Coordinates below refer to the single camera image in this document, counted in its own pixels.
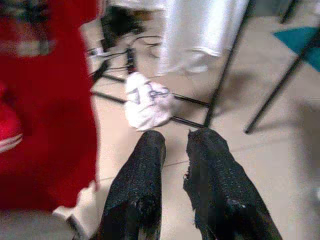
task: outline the red shirt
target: red shirt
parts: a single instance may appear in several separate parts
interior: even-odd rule
[[[0,153],[0,209],[73,207],[96,177],[97,135],[85,48],[78,28],[97,15],[95,0],[50,0],[56,39],[45,56],[0,56],[22,142]],[[0,19],[0,36],[6,35]]]

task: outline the white stripe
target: white stripe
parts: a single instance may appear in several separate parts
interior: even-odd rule
[[[10,142],[8,144],[5,145],[0,145],[0,154],[4,153],[10,149],[13,149],[15,146],[17,146],[20,142],[22,141],[22,137],[18,138],[16,141],[14,142]]]
[[[8,144],[14,143],[20,138],[22,138],[22,133],[18,134],[17,136],[14,136],[14,137],[7,138],[5,140],[1,140],[0,147],[2,147],[3,145],[8,145]]]

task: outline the white cloth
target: white cloth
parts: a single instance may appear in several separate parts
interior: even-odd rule
[[[135,10],[164,10],[167,0],[110,0],[113,6],[124,7]]]
[[[129,75],[124,105],[129,125],[138,131],[146,131],[162,125],[173,115],[174,97],[165,86],[151,82],[139,72]]]
[[[167,0],[159,74],[204,72],[231,48],[248,0]]]

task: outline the black metal stand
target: black metal stand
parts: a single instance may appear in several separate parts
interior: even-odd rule
[[[291,0],[289,7],[287,8],[285,14],[280,20],[281,24],[285,24],[293,16],[296,6],[298,5],[299,0]]]
[[[264,105],[261,107],[259,112],[255,115],[251,123],[248,125],[248,127],[245,129],[246,134],[250,134],[254,127],[256,126],[257,122],[262,118],[262,116],[266,113],[267,108],[270,106],[272,101],[277,97],[279,92],[284,89],[285,85],[289,83],[289,81],[292,79],[293,73],[297,70],[297,68],[301,65],[302,60],[304,59],[306,53],[310,48],[313,48],[314,46],[317,46],[317,44],[320,41],[320,25],[318,27],[317,32],[312,37],[312,39],[307,43],[307,45],[301,50],[300,54],[296,57],[292,65],[288,68],[287,72],[283,76],[283,78],[280,80],[280,82],[277,84],[277,86],[274,88],[268,99],[265,101]]]
[[[205,120],[204,120],[204,123],[203,123],[203,126],[205,128],[208,128],[210,126],[211,119],[213,118],[214,110],[215,110],[217,101],[218,101],[220,93],[222,91],[223,84],[224,84],[224,82],[226,80],[226,77],[228,75],[229,67],[230,67],[230,65],[232,63],[232,60],[233,60],[233,57],[235,55],[235,50],[238,47],[239,40],[241,39],[242,31],[243,31],[243,29],[244,29],[244,27],[245,27],[245,25],[246,25],[246,23],[248,21],[249,15],[250,15],[250,13],[252,13],[253,6],[254,6],[253,1],[249,0],[248,5],[247,5],[246,10],[245,10],[245,13],[244,13],[243,18],[242,18],[240,27],[239,27],[238,32],[236,34],[233,46],[232,46],[232,48],[230,50],[229,56],[228,56],[227,61],[226,61],[225,65],[224,65],[224,69],[223,69],[222,75],[220,77],[219,84],[218,84],[217,88],[214,90],[214,92],[212,94],[211,101],[210,101],[210,104],[209,104],[209,109],[208,109],[208,112],[206,114],[206,117],[205,117]]]
[[[245,13],[244,13],[243,18],[242,18],[240,27],[238,29],[235,41],[234,41],[233,46],[232,46],[232,48],[230,50],[228,59],[227,59],[225,65],[224,65],[223,73],[222,73],[222,75],[220,77],[220,80],[219,80],[217,88],[214,90],[214,92],[212,94],[210,102],[207,103],[207,102],[203,102],[203,101],[200,101],[200,100],[197,100],[197,99],[193,99],[193,98],[190,98],[190,97],[187,97],[187,96],[182,96],[182,95],[179,95],[179,94],[173,94],[174,98],[177,99],[177,100],[184,101],[184,102],[189,102],[189,103],[193,103],[193,104],[198,104],[198,105],[200,105],[202,107],[208,108],[208,112],[207,112],[207,115],[205,117],[204,123],[200,124],[200,123],[197,123],[197,122],[194,122],[194,121],[189,121],[187,119],[184,119],[184,118],[181,118],[181,117],[178,117],[178,116],[173,116],[172,119],[171,119],[172,121],[177,122],[177,123],[181,123],[181,124],[184,124],[184,125],[188,125],[188,126],[191,126],[191,127],[194,127],[194,128],[208,128],[210,126],[211,120],[212,120],[213,115],[214,115],[214,110],[215,110],[215,107],[216,107],[216,104],[217,104],[217,100],[218,100],[218,98],[220,96],[220,92],[222,91],[223,84],[224,84],[226,76],[228,74],[229,66],[231,65],[232,59],[233,59],[234,54],[235,54],[235,49],[238,46],[239,39],[241,38],[242,30],[244,29],[244,26],[245,26],[245,24],[246,24],[246,22],[248,20],[250,12],[252,11],[252,8],[253,8],[253,0],[249,0],[248,5],[247,5],[246,10],[245,10]],[[117,81],[117,82],[120,82],[120,83],[125,83],[125,81],[126,81],[123,78],[119,78],[119,77],[115,77],[115,76],[111,76],[111,75],[102,75],[102,77],[103,78],[107,78],[107,79],[111,79],[111,80],[114,80],[114,81]],[[120,98],[117,98],[117,97],[114,97],[114,96],[111,96],[111,95],[108,95],[108,94],[100,93],[100,92],[92,92],[92,94],[96,95],[98,97],[107,99],[107,100],[114,101],[116,103],[120,103],[120,104],[124,104],[126,102],[123,99],[120,99]]]

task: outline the teal mat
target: teal mat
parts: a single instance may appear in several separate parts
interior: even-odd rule
[[[301,27],[287,31],[275,32],[274,35],[285,43],[288,48],[292,49],[296,54],[299,54],[316,31],[316,27]],[[307,53],[305,60],[320,72],[319,47],[311,48]]]

